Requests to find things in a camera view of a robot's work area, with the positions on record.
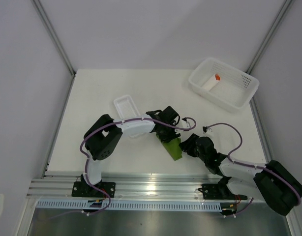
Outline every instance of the table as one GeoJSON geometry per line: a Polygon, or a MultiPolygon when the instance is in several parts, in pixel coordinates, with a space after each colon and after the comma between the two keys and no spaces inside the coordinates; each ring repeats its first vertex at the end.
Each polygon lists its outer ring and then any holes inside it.
{"type": "MultiPolygon", "coordinates": [[[[78,70],[64,112],[48,172],[83,172],[86,158],[79,151],[83,135],[103,114],[119,118],[113,101],[130,94],[141,114],[172,106],[181,117],[193,117],[197,127],[183,132],[203,135],[202,126],[227,122],[243,136],[242,147],[233,153],[238,160],[265,162],[251,108],[231,114],[195,94],[187,79],[192,70],[78,70]]],[[[217,151],[228,153],[239,144],[237,133],[227,126],[213,128],[217,151]]],[[[183,154],[174,161],[154,133],[121,138],[113,154],[102,161],[104,174],[209,175],[199,158],[183,154]]]]}

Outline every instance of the metallic floor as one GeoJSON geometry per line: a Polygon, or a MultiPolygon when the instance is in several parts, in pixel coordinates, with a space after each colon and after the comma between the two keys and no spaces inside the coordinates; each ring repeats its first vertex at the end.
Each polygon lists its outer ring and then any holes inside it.
{"type": "Polygon", "coordinates": [[[252,204],[237,218],[215,212],[107,210],[86,217],[62,209],[35,210],[29,236],[290,236],[285,217],[252,204]]]}

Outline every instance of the green object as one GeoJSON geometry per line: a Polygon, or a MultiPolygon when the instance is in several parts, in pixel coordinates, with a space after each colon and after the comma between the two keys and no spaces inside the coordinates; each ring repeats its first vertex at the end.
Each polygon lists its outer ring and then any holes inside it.
{"type": "Polygon", "coordinates": [[[177,161],[182,158],[181,148],[179,146],[180,143],[181,143],[180,138],[175,138],[169,143],[162,143],[162,145],[165,147],[165,149],[167,150],[167,152],[170,154],[170,156],[174,161],[177,161]]]}

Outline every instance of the white wall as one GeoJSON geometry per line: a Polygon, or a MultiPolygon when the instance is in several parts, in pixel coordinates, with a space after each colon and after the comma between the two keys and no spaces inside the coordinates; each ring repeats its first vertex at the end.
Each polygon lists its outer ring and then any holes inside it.
{"type": "MultiPolygon", "coordinates": [[[[252,75],[274,158],[302,183],[302,0],[295,1],[252,75]]],[[[302,204],[297,208],[302,214],[302,204]]]]}
{"type": "Polygon", "coordinates": [[[284,0],[41,0],[74,68],[246,70],[284,0]]]}
{"type": "Polygon", "coordinates": [[[0,0],[0,236],[13,235],[41,174],[70,75],[29,0],[0,0]]]}

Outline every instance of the slotted white strip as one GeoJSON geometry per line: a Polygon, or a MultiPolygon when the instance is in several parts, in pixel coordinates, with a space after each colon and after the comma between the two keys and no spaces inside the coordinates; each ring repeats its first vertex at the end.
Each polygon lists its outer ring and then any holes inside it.
{"type": "MultiPolygon", "coordinates": [[[[96,209],[87,207],[87,200],[40,199],[37,208],[96,209]]],[[[102,203],[105,207],[108,200],[102,203]]],[[[206,202],[152,202],[112,200],[108,210],[160,210],[160,211],[222,211],[220,203],[206,202]]]]}

